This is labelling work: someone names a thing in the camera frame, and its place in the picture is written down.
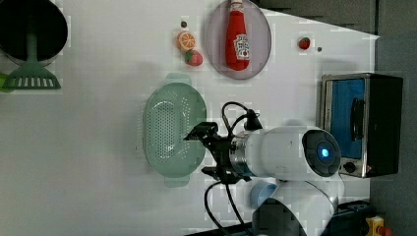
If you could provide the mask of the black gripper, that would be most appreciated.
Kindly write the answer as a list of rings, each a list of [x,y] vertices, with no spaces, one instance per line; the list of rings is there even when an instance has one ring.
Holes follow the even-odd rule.
[[[201,140],[204,147],[211,153],[215,166],[205,166],[202,172],[220,183],[236,184],[240,180],[249,182],[251,178],[236,170],[230,160],[232,139],[217,135],[218,126],[215,122],[201,122],[184,138],[185,141]]]

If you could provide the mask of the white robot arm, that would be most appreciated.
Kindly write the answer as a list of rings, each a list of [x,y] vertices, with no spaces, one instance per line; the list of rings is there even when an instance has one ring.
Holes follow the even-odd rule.
[[[344,196],[341,151],[327,131],[281,126],[230,137],[202,122],[185,137],[209,150],[216,166],[203,172],[222,184],[273,178],[278,187],[253,212],[255,236],[322,236]]]

